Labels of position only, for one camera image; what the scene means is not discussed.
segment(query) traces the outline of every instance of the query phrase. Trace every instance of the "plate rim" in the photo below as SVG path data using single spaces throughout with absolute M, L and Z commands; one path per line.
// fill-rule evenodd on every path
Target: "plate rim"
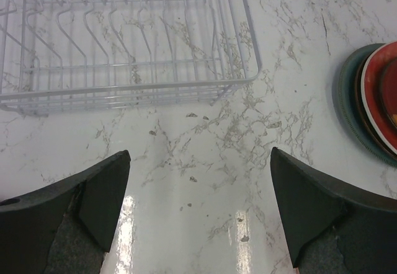
M 362 102 L 364 104 L 364 109 L 367 113 L 368 119 L 370 120 L 373 128 L 375 129 L 375 131 L 378 133 L 379 137 L 381 138 L 381 140 L 390 148 L 390 150 L 392 150 L 395 154 L 397 154 L 397 149 L 385 138 L 385 136 L 383 135 L 383 133 L 381 132 L 381 130 L 379 129 L 375 119 L 372 117 L 370 108 L 368 106 L 368 102 L 367 102 L 367 95 L 365 93 L 365 73 L 367 72 L 368 69 L 368 65 L 371 61 L 371 59 L 382 49 L 384 49 L 387 46 L 390 46 L 392 44 L 397 44 L 397 41 L 391 42 L 391 43 L 387 43 L 383 46 L 381 46 L 379 49 L 376 49 L 367 59 L 367 62 L 364 65 L 363 68 L 363 75 L 361 77 L 361 98 L 362 98 Z

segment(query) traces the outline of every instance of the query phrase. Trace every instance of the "stack of plates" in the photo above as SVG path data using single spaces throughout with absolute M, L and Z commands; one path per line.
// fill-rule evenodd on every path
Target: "stack of plates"
M 358 49 L 343 64 L 339 109 L 372 154 L 397 167 L 397 42 Z

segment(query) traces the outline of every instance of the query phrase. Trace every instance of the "red plate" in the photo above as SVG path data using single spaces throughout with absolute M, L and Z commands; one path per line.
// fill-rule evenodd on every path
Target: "red plate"
M 397 42 L 381 46 L 371 54 L 364 66 L 361 93 L 365 111 L 373 128 L 390 150 L 397 154 L 397 132 L 383 111 L 379 93 L 381 73 L 395 58 Z
M 380 96 L 386 114 L 397 128 L 397 60 L 393 60 L 382 74 Z
M 389 154 L 392 158 L 397 159 L 397 155 L 389 149 L 389 147 L 379 138 L 377 132 L 373 129 L 373 126 L 368 119 L 367 113 L 365 113 L 364 105 L 362 104 L 362 96 L 361 96 L 361 77 L 362 71 L 364 69 L 364 64 L 367 62 L 368 57 L 366 57 L 361 63 L 354 78 L 354 97 L 355 97 L 355 108 L 357 109 L 360 121 L 364 125 L 367 133 L 370 135 L 372 140 L 377 143 L 381 149 Z

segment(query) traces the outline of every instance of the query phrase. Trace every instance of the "dish rack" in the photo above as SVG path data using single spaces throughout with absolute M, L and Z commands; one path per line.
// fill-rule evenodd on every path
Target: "dish rack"
M 247 0 L 0 0 L 0 108 L 214 103 L 262 63 Z

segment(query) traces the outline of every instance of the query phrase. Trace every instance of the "countertop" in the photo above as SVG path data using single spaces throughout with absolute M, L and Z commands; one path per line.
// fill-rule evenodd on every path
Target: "countertop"
M 272 147 L 397 198 L 397 171 L 350 136 L 332 99 L 351 52 L 397 40 L 397 0 L 248 1 L 264 70 L 212 107 L 0 112 L 0 200 L 127 149 L 130 179 L 103 274 L 288 274 Z

